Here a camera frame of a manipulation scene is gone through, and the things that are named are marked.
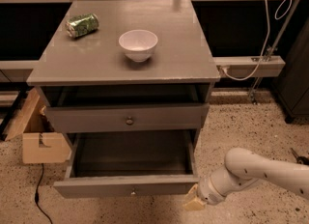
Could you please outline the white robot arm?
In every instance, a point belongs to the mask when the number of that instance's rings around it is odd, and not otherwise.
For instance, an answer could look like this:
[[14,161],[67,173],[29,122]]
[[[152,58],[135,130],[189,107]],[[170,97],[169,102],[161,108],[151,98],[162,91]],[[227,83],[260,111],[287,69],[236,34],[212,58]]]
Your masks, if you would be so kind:
[[294,194],[309,199],[309,166],[267,159],[243,148],[232,148],[224,164],[195,183],[184,197],[185,210],[203,210],[217,205],[234,192],[271,182]]

